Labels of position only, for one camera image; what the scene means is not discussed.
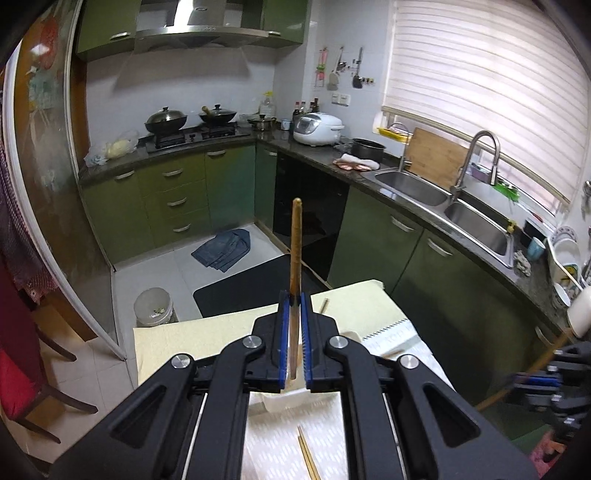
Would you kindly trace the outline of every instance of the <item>small saucepan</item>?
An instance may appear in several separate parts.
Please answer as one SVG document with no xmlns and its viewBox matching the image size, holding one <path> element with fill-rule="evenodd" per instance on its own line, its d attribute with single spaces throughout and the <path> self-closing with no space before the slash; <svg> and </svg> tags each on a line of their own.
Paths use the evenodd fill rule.
<svg viewBox="0 0 591 480">
<path fill-rule="evenodd" d="M 210 110 L 206 106 L 202 107 L 202 110 L 203 113 L 199 114 L 201 120 L 211 127 L 226 125 L 236 116 L 236 112 L 220 108 L 219 103 L 213 110 Z"/>
<path fill-rule="evenodd" d="M 363 138 L 354 138 L 351 155 L 357 158 L 363 158 L 364 160 L 373 160 L 381 163 L 384 157 L 384 150 L 386 150 L 386 147 L 380 143 L 364 140 Z"/>
</svg>

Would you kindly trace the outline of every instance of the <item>wooden cutting board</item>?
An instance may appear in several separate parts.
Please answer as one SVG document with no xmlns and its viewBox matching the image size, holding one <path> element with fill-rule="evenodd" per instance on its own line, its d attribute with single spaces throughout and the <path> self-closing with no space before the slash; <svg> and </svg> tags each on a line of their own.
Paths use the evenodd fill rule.
<svg viewBox="0 0 591 480">
<path fill-rule="evenodd" d="M 414 130 L 406 149 L 409 171 L 446 190 L 456 184 L 468 149 L 421 128 Z"/>
</svg>

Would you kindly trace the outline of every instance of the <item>white wall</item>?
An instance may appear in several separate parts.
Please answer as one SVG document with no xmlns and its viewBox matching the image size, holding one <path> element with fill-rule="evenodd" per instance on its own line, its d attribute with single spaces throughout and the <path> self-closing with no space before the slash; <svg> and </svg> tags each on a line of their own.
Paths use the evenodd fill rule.
<svg viewBox="0 0 591 480">
<path fill-rule="evenodd" d="M 275 50 L 264 47 L 196 48 L 138 55 L 121 53 L 87 65 L 86 107 L 92 145 L 136 129 L 163 106 L 200 123 L 201 107 L 253 113 L 273 89 Z"/>
<path fill-rule="evenodd" d="M 308 25 L 304 43 L 297 47 L 284 47 L 277 50 L 273 92 L 277 104 L 277 118 L 291 119 L 296 102 L 304 100 L 307 105 L 315 97 L 310 88 L 309 78 L 316 71 L 317 50 L 323 48 L 324 0 L 311 0 L 308 3 Z"/>
<path fill-rule="evenodd" d="M 322 43 L 329 49 L 327 73 L 335 67 L 341 46 L 345 47 L 343 61 L 352 67 L 353 59 L 358 58 L 359 47 L 363 47 L 360 76 L 374 78 L 376 83 L 357 90 L 352 85 L 353 69 L 343 72 L 338 91 L 351 95 L 351 104 L 340 106 L 331 103 L 333 92 L 326 88 L 314 88 L 314 74 L 308 81 L 313 96 L 320 100 L 321 111 L 343 121 L 344 136 L 380 142 L 386 145 L 388 152 L 400 155 L 401 146 L 398 142 L 372 132 L 385 91 L 393 18 L 391 4 L 391 0 L 324 0 L 320 25 L 323 38 L 317 43 L 317 50 L 322 47 Z"/>
</svg>

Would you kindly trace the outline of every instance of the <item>red cushion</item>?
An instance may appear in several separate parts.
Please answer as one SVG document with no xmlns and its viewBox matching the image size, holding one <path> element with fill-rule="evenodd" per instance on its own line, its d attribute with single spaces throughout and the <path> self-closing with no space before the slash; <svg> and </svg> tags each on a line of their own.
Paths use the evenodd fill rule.
<svg viewBox="0 0 591 480">
<path fill-rule="evenodd" d="M 30 380 L 0 349 L 0 403 L 6 416 L 16 420 L 35 400 L 43 383 Z"/>
</svg>

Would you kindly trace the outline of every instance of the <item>white roller blind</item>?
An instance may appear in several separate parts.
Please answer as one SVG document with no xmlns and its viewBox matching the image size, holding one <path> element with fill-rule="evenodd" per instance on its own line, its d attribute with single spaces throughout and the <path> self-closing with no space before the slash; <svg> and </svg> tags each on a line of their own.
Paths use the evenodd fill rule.
<svg viewBox="0 0 591 480">
<path fill-rule="evenodd" d="M 516 0 L 397 0 L 384 105 L 474 135 L 573 198 L 588 78 L 556 26 Z"/>
</svg>

